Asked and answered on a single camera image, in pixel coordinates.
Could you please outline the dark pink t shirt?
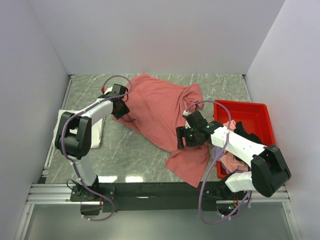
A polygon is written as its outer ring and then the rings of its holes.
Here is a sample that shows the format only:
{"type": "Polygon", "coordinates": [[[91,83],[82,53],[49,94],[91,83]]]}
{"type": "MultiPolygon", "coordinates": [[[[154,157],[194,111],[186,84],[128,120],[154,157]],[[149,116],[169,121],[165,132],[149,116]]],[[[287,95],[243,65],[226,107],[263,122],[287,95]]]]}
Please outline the dark pink t shirt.
{"type": "Polygon", "coordinates": [[[209,145],[178,149],[176,128],[184,126],[184,110],[195,111],[203,100],[200,86],[182,86],[146,73],[131,80],[126,105],[129,113],[118,122],[143,135],[157,147],[170,152],[165,166],[193,187],[198,187],[210,160],[209,145]]]}

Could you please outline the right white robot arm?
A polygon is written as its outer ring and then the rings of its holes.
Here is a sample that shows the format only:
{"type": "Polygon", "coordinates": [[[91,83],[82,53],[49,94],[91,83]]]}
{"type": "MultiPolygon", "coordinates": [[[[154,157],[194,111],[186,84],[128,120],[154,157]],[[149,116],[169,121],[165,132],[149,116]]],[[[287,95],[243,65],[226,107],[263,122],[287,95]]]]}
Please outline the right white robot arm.
{"type": "Polygon", "coordinates": [[[230,200],[243,191],[257,191],[270,198],[291,178],[288,165],[276,145],[255,143],[217,121],[208,122],[198,110],[193,113],[185,111],[182,116],[186,124],[176,128],[179,149],[208,143],[240,158],[249,167],[247,172],[229,173],[224,177],[209,191],[214,198],[230,200]]]}

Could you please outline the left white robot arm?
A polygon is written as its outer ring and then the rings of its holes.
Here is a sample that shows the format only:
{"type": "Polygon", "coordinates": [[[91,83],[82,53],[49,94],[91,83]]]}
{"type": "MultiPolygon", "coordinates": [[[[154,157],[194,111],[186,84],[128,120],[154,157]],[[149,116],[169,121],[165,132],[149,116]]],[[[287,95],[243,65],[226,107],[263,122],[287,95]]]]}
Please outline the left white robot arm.
{"type": "Polygon", "coordinates": [[[70,161],[77,183],[85,185],[82,195],[88,201],[94,201],[100,195],[100,188],[95,185],[98,177],[88,157],[92,144],[92,126],[105,116],[113,115],[119,119],[128,114],[130,110],[123,100],[128,92],[127,87],[115,83],[110,91],[99,96],[89,106],[75,113],[65,111],[61,114],[54,147],[70,161]]]}

